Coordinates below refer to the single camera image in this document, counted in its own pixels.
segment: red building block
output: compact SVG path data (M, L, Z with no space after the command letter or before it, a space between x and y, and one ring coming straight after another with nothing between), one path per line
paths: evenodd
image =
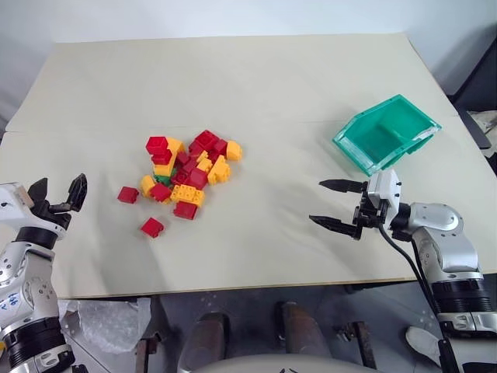
M189 161L189 156L185 152L179 152L176 156L176 162L184 166Z
M188 180L188 173L180 169L172 178L171 183L174 185L184 184Z
M226 148L228 147L228 143L223 140L222 138L220 138L219 140L217 140L217 143L214 144L214 146L212 147L212 150L214 152L217 152L221 155L224 155L226 156Z
M162 202L171 196L172 191L162 183L156 183L152 189L150 189L150 197L154 198L158 202Z
M208 130L199 134L194 140L203 150L207 151L210 151L218 141L219 137Z
M190 160L181 169L186 174L189 174L196 168L196 159L190 158Z
M164 230L164 225L160 221L150 218L143 224L140 230L154 239Z
M151 136L145 148L150 155L164 155L168 150L168 141L164 136Z
M221 155L220 153L216 152L214 149L210 150L209 153L208 153L208 159L210 159L212 161L212 164L214 164L217 159L219 158L219 155Z
M140 194L138 189L123 186L117 199L125 204L134 204L137 201L138 194Z
M171 157L172 152L169 149L166 149L163 155L153 155L151 160L155 165L168 165Z
M207 173L201 169L195 168L189 174L185 184L195 187L195 189L202 190L205 187L205 184L207 184Z
M178 218L193 220L195 218L197 206L188 202L178 202L172 213Z
M200 146L200 144L194 141L189 145L188 151L189 151L189 157L191 159L197 159L200 153L203 151L203 148Z

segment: black cable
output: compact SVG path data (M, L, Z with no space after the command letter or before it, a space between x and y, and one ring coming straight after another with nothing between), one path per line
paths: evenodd
M428 292L428 294L431 298L431 302L435 307L435 310L436 310L435 315L436 315L437 313L440 312L440 307L436 303L435 298L433 297L433 294L429 289L428 280L426 280L425 272L422 270L421 260L419 259L418 246L416 246L414 240L411 241L411 244L412 244L412 249L414 250L414 257L416 258L416 265L418 266L418 270L419 270L419 273L421 274L421 278L422 278L422 281L425 285L425 289Z
M411 257L399 246L397 245L391 238L390 236L386 233L385 229L383 228L383 225L380 225L378 227L380 229L380 233L383 236L383 238L390 244L391 247L395 249L399 254L401 254L404 259L406 259L409 263L409 266L411 266L412 272L414 272L414 275L416 276L416 280L419 282L419 286L421 287L422 293L425 295L426 301L428 302L429 307L432 309L433 314L436 315L436 306L435 306L435 301L433 299L433 296L429 289L426 287L426 283L423 282L423 279L421 275L418 272L418 268L412 261Z

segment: teal plastic bin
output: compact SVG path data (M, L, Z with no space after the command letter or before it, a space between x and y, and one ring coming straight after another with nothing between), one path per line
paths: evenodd
M404 96L357 114L333 142L368 176L421 148L442 127Z

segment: yellow building block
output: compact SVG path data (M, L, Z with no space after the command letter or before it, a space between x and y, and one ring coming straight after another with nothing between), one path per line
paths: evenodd
M228 146L226 147L226 158L229 161L239 161L242 159L242 155L242 147L234 141L228 141Z
M205 173L209 173L210 169L212 169L212 161L208 158L204 158L198 165L196 165L196 167Z
M200 153L199 158L197 158L197 159L196 159L196 162L197 162L197 163L200 163L200 161L201 161L202 159L207 158L207 156L208 156L207 152L206 152L205 150L203 150L203 151Z
M165 138L168 141L168 149L172 152L172 154L177 154L178 152L184 152L185 147L180 140L176 140L175 138Z
M226 163L226 158L223 155L220 155L217 158L216 163L210 169L209 174L207 175L207 181L210 185L214 185L215 183L223 183L228 181L231 175L230 166Z
M178 202L188 202L195 204L197 207L202 207L205 193L202 190L197 190L189 185L176 185L172 190L171 200Z
M145 175L140 181L141 192L145 197L150 197L150 189L155 186L155 180L150 175Z
M154 174L158 176L171 176L175 160L176 154L173 153L168 165L154 165Z
M166 138L168 140L168 149L172 153L172 157L167 165L154 165L154 174L158 176L171 176L172 168L174 162L176 162L176 156L178 152L184 152L185 148L180 140L175 138Z

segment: floor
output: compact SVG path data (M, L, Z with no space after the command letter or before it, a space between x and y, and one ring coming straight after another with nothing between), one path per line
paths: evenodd
M491 294L497 294L497 275L488 275L485 279ZM315 317L336 359L360 364L356 342L340 340L334 327L364 321L370 329L379 371L441 371L431 361L410 350L404 339L404 331L410 325L440 336L436 320L415 282L354 292L336 285L161 295L160 303L167 315L170 332L158 353L151 355L149 371L176 372L176 361L186 335L199 317L213 311L224 312L231 320L228 357L283 354L284 348L274 332L273 306L286 300L298 302ZM101 352L83 338L74 319L63 325L63 331L73 346L77 363L86 364L91 373L134 372L134 352L119 355ZM0 362L0 372L4 371L8 371L5 356Z

